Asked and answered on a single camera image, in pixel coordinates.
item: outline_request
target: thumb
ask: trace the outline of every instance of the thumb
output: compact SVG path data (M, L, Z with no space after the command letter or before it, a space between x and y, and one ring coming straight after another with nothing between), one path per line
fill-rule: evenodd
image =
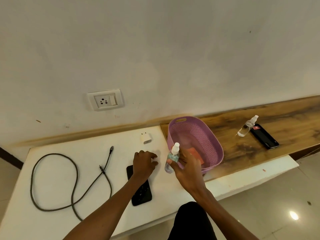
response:
M172 169L174 170L175 173L177 173L181 170L178 163L176 163L175 161L173 161L171 159L167 159L167 163L169 163L169 165L172 167Z

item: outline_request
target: orange packet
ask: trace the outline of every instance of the orange packet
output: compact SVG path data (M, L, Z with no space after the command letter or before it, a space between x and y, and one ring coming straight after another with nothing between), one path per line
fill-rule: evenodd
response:
M196 159L198 159L201 162L201 165L205 163L194 147L187 149L187 151L190 152L190 154L192 154Z

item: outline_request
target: black smartphone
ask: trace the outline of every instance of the black smartphone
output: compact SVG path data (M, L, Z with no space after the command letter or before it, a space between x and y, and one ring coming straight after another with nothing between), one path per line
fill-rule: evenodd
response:
M134 166L133 165L128 166L127 167L128 180L131 178L133 174L134 174ZM149 182L148 180L146 180L143 183L143 185L141 185L140 188L138 188L136 193L134 193L134 195L131 198L131 202L133 206L138 206L150 200L152 200L152 194L151 194Z
M250 132L267 149L274 149L279 146L279 143L259 124L255 124Z

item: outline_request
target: person's left hand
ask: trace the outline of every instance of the person's left hand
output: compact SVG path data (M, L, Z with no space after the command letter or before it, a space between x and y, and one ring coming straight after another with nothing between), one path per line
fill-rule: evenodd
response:
M142 184L150 177L153 170L158 165L157 161L151 159L157 157L152 152L139 151L134 154L133 159L133 176L141 180Z

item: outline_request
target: clear spray bottle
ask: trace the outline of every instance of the clear spray bottle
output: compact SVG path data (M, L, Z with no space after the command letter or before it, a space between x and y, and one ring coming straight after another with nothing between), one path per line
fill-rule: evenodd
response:
M257 119L258 115L255 115L250 120L248 120L238 131L238 135L244 137L251 130L251 128L254 127L254 123L257 121Z
M179 156L180 156L180 154L179 154L179 146L180 146L180 144L178 142L176 142L174 144L174 146L172 147L171 151L168 154L168 158L167 159L171 159L172 161L178 162ZM170 164L167 163L167 162L166 162L166 164L164 166L164 170L167 173L173 173L174 172L174 170L172 169Z

